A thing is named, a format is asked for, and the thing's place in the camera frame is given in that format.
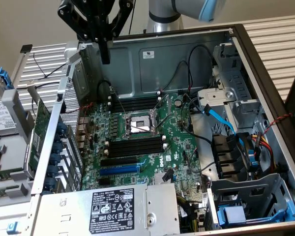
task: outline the black pcie slot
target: black pcie slot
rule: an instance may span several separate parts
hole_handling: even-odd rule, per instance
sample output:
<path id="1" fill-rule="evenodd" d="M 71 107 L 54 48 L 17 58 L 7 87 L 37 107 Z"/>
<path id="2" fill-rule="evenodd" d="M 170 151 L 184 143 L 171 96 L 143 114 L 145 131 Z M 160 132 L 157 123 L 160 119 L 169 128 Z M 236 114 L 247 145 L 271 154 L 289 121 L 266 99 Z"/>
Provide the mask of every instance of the black pcie slot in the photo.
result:
<path id="1" fill-rule="evenodd" d="M 126 112 L 148 110 L 155 107 L 157 97 L 141 97 L 121 100 L 122 106 Z M 118 100 L 114 99 L 112 113 L 122 112 L 123 109 Z"/>
<path id="2" fill-rule="evenodd" d="M 164 150 L 161 137 L 123 140 L 109 143 L 110 158 L 162 152 L 164 152 Z"/>
<path id="3" fill-rule="evenodd" d="M 100 166 L 119 166 L 119 165 L 128 165 L 136 164 L 138 162 L 137 158 L 134 156 L 117 158 L 117 159 L 105 159 L 100 161 Z"/>

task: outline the capacitor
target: capacitor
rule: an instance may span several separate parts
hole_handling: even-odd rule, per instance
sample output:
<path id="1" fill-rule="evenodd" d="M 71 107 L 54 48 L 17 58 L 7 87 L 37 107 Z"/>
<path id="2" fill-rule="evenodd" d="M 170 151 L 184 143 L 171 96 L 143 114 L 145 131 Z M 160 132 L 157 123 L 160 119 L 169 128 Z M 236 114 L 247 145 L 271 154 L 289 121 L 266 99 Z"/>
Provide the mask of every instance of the capacitor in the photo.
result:
<path id="1" fill-rule="evenodd" d="M 176 108 L 180 108 L 182 106 L 182 101 L 179 100 L 179 99 L 176 99 L 174 101 L 174 105 L 175 105 Z"/>
<path id="2" fill-rule="evenodd" d="M 200 183 L 199 183 L 199 182 L 197 182 L 197 193 L 199 192 L 199 190 L 200 190 L 200 187 L 201 187 Z"/>

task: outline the motherboard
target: motherboard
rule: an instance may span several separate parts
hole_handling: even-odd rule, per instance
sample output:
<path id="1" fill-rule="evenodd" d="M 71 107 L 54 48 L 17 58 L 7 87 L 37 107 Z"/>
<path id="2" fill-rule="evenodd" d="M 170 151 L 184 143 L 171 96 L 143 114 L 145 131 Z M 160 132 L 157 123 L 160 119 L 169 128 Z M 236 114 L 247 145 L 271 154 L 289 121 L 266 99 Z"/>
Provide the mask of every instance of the motherboard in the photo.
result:
<path id="1" fill-rule="evenodd" d="M 85 142 L 83 148 L 85 169 L 82 190 L 142 183 L 161 184 L 164 183 L 164 174 L 170 170 L 173 173 L 173 179 L 168 182 L 174 182 L 177 193 L 187 200 L 201 201 L 200 174 L 191 172 L 187 164 L 187 160 L 190 160 L 193 169 L 200 167 L 198 155 L 194 155 L 195 138 L 184 132 L 180 124 L 182 95 L 169 94 L 166 99 L 159 102 L 155 109 L 157 123 L 154 126 L 154 128 L 157 127 L 155 132 L 148 132 L 152 129 L 150 124 L 153 121 L 149 119 L 151 117 L 149 114 L 153 109 L 113 113 L 109 105 L 109 103 L 98 104 L 81 119 L 80 126 L 83 126 L 81 130 L 85 133 L 83 139 L 89 141 Z M 182 111 L 184 118 L 187 112 L 187 109 Z M 106 162 L 110 160 L 107 156 L 109 141 L 122 144 L 131 140 L 141 140 L 151 142 L 151 146 L 148 147 L 153 149 L 154 139 L 157 140 L 156 142 L 161 140 L 163 143 L 164 148 L 160 153 L 135 155 L 142 151 L 139 150 L 139 152 L 129 153 L 130 157 L 119 158 L 123 161 L 136 158 L 139 166 L 137 172 L 112 175 L 103 173 L 103 170 L 110 170 L 109 167 L 103 167 L 103 165 L 106 166 L 105 160 L 108 160 Z M 110 157 L 126 155 L 126 153 L 119 153 L 126 149 L 126 146 L 121 145 L 117 147 L 117 150 L 112 150 L 110 146 L 110 149 L 114 151 L 109 153 Z"/>

